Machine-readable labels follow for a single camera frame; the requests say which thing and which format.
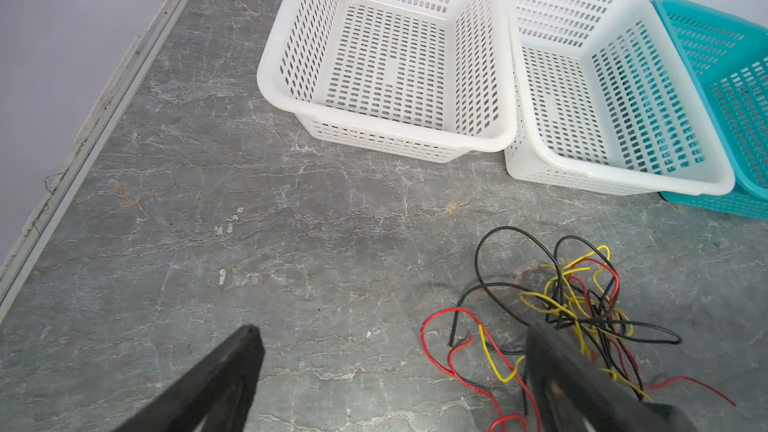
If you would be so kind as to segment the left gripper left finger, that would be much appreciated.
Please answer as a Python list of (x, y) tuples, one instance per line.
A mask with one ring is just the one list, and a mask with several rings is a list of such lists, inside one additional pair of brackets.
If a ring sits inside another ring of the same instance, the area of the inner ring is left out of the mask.
[(264, 357), (259, 329), (244, 325), (117, 429), (242, 431)]

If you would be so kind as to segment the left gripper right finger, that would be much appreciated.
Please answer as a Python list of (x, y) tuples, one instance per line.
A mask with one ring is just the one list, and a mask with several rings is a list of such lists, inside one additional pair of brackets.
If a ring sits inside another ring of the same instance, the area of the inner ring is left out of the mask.
[(694, 431), (677, 407), (640, 402), (547, 325), (527, 331), (526, 370), (544, 431)]

